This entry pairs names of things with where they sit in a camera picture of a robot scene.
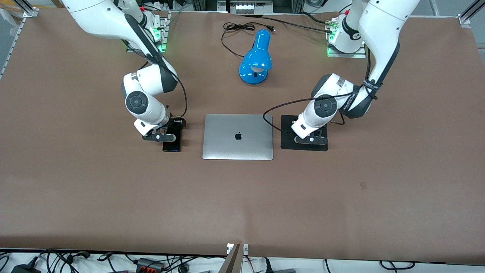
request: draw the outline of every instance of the lamp shade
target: lamp shade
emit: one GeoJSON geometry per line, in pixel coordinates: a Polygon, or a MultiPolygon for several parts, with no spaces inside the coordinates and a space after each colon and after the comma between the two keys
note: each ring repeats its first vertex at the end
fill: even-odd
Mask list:
{"type": "Polygon", "coordinates": [[[268,52],[271,34],[266,29],[256,33],[253,48],[244,56],[239,66],[240,78],[248,84],[259,84],[268,76],[268,70],[273,67],[268,52]]]}

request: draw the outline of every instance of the metal frame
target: metal frame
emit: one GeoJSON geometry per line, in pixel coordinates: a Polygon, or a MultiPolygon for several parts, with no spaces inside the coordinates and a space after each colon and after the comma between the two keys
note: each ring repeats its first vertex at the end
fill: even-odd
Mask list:
{"type": "Polygon", "coordinates": [[[12,0],[24,11],[24,17],[37,17],[39,9],[33,7],[27,0],[12,0]]]}
{"type": "Polygon", "coordinates": [[[244,249],[247,251],[247,247],[245,248],[242,244],[235,244],[222,264],[219,273],[241,273],[244,249]]]}
{"type": "Polygon", "coordinates": [[[434,16],[439,16],[438,5],[436,4],[436,0],[429,0],[429,4],[431,5],[431,11],[433,11],[434,16]]]}
{"type": "Polygon", "coordinates": [[[476,0],[461,14],[458,14],[458,19],[463,28],[470,28],[470,19],[477,14],[485,6],[485,0],[476,0]]]}
{"type": "Polygon", "coordinates": [[[22,22],[20,23],[20,26],[17,30],[17,34],[15,34],[15,38],[14,38],[14,41],[12,43],[12,46],[10,47],[10,50],[8,51],[7,59],[5,60],[5,63],[3,64],[2,68],[0,69],[0,79],[3,76],[5,69],[7,68],[8,61],[10,60],[10,56],[12,56],[12,52],[14,51],[15,44],[17,43],[17,40],[18,40],[18,36],[20,35],[20,32],[22,31],[22,29],[24,27],[26,19],[27,18],[22,19],[22,22]]]}

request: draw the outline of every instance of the metal bracket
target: metal bracket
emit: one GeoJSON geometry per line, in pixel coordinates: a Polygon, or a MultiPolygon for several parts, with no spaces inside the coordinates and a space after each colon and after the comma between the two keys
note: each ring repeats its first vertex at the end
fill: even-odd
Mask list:
{"type": "Polygon", "coordinates": [[[464,29],[471,29],[470,20],[463,20],[461,14],[458,14],[458,20],[460,20],[460,25],[464,29]]]}
{"type": "Polygon", "coordinates": [[[485,6],[485,0],[475,0],[468,8],[461,14],[458,14],[458,19],[462,28],[469,29],[470,19],[475,16],[485,6]]]}
{"type": "Polygon", "coordinates": [[[37,17],[37,14],[39,13],[39,9],[36,7],[32,7],[32,5],[27,1],[27,0],[13,0],[15,4],[19,8],[21,8],[24,11],[23,17],[26,18],[31,18],[31,17],[37,17]]]}
{"type": "Polygon", "coordinates": [[[18,37],[20,36],[20,32],[24,28],[26,18],[22,19],[22,22],[20,23],[20,26],[17,30],[17,34],[15,34],[14,42],[12,43],[12,46],[10,47],[10,50],[8,51],[7,58],[5,59],[5,63],[3,64],[3,67],[0,69],[0,79],[2,78],[3,74],[5,73],[5,69],[7,68],[8,61],[10,60],[10,57],[12,56],[12,52],[14,51],[15,44],[17,43],[18,37]]]}
{"type": "Polygon", "coordinates": [[[24,12],[24,15],[22,15],[22,17],[34,18],[34,17],[37,17],[38,14],[39,14],[39,9],[36,8],[36,7],[33,7],[32,14],[28,14],[28,13],[24,12]]]}
{"type": "MultiPolygon", "coordinates": [[[[227,255],[229,255],[233,247],[234,244],[227,243],[227,255]]],[[[247,244],[242,245],[242,254],[247,255],[247,244]]]]}
{"type": "MultiPolygon", "coordinates": [[[[332,22],[337,21],[337,18],[332,18],[329,24],[325,24],[325,29],[330,30],[333,33],[336,33],[338,31],[338,28],[335,24],[332,22]]],[[[340,58],[358,58],[358,59],[365,59],[366,58],[366,52],[365,52],[365,47],[364,47],[364,42],[362,42],[362,45],[360,48],[354,52],[354,53],[343,53],[339,51],[338,49],[335,48],[334,45],[332,45],[328,40],[330,37],[333,36],[333,34],[325,33],[325,37],[327,40],[327,57],[340,57],[340,58]]]]}
{"type": "Polygon", "coordinates": [[[247,253],[247,244],[227,244],[226,260],[221,266],[219,273],[241,273],[243,267],[244,252],[247,253]]]}

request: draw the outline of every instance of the black smartphone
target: black smartphone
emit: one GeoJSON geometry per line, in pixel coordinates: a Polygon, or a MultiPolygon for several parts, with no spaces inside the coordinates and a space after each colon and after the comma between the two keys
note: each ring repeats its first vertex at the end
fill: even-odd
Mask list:
{"type": "Polygon", "coordinates": [[[180,140],[182,139],[182,130],[168,127],[165,133],[175,135],[175,141],[164,142],[162,150],[164,152],[180,152],[180,140]]]}

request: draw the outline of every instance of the desk lamp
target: desk lamp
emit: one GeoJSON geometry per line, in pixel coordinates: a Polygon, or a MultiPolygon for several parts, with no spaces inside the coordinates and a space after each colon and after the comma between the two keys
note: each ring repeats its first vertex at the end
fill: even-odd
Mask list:
{"type": "Polygon", "coordinates": [[[268,70],[273,66],[268,52],[270,39],[271,34],[266,29],[256,33],[253,48],[244,56],[239,66],[239,77],[245,83],[257,85],[268,76],[268,70]]]}

